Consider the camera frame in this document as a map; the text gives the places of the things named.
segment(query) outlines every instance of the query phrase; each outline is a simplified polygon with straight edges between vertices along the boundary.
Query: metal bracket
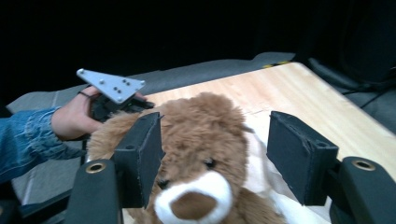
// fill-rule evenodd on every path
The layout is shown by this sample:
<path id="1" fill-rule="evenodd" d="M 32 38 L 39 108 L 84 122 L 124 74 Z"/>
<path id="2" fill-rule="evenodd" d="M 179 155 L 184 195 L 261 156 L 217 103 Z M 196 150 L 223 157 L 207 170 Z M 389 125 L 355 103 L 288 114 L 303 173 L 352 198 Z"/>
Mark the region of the metal bracket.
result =
<path id="1" fill-rule="evenodd" d="M 146 85 L 144 80 L 114 76 L 83 68 L 77 70 L 77 76 L 96 87 L 117 105 L 124 103 Z"/>

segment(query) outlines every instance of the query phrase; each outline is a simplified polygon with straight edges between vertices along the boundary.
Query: plush fur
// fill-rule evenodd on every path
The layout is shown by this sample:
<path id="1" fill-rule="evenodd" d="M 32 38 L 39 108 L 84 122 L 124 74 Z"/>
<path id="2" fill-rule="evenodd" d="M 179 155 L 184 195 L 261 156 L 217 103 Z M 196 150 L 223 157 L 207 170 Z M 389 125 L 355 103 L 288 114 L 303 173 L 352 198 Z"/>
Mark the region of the plush fur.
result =
<path id="1" fill-rule="evenodd" d="M 206 92 L 144 114 L 154 111 L 164 115 L 166 155 L 148 208 L 130 209 L 136 223 L 283 223 L 271 204 L 242 187 L 248 141 L 244 117 L 231 100 Z M 91 160 L 110 158 L 139 116 L 119 113 L 93 133 Z"/>

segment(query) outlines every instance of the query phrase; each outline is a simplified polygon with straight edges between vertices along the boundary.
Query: teddy bear snout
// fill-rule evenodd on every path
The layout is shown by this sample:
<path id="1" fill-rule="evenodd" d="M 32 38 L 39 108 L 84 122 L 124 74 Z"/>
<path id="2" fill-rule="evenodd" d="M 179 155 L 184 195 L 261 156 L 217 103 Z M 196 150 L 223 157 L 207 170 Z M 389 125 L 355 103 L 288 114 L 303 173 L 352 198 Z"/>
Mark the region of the teddy bear snout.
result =
<path id="1" fill-rule="evenodd" d="M 207 216 L 216 204 L 217 201 L 210 196 L 189 192 L 174 201 L 171 209 L 173 214 L 180 219 L 199 220 Z"/>
<path id="2" fill-rule="evenodd" d="M 190 182 L 163 189 L 155 199 L 154 210 L 164 224 L 220 223 L 233 204 L 227 179 L 207 171 Z"/>

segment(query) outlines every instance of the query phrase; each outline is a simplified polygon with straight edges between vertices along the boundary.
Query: teddy bear nose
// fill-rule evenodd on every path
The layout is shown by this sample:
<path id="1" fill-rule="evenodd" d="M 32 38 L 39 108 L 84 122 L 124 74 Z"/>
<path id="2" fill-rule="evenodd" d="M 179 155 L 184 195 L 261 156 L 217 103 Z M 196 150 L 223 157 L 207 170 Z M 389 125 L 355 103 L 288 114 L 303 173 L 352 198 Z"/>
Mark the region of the teddy bear nose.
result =
<path id="1" fill-rule="evenodd" d="M 217 205 L 217 201 L 197 192 L 189 192 L 171 204 L 176 217 L 188 220 L 198 220 L 209 214 Z"/>

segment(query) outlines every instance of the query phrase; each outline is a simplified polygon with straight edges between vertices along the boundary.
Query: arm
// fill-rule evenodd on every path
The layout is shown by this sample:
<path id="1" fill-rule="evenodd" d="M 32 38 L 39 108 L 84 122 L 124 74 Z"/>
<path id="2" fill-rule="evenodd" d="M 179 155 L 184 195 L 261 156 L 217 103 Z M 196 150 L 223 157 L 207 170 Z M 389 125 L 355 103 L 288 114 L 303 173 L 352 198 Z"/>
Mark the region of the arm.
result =
<path id="1" fill-rule="evenodd" d="M 98 90 L 83 90 L 95 95 Z M 70 140 L 92 133 L 102 123 L 91 119 L 90 98 L 78 94 L 63 107 L 21 111 L 0 119 L 0 183 L 23 175 L 47 160 L 67 160 L 84 153 L 66 145 Z"/>

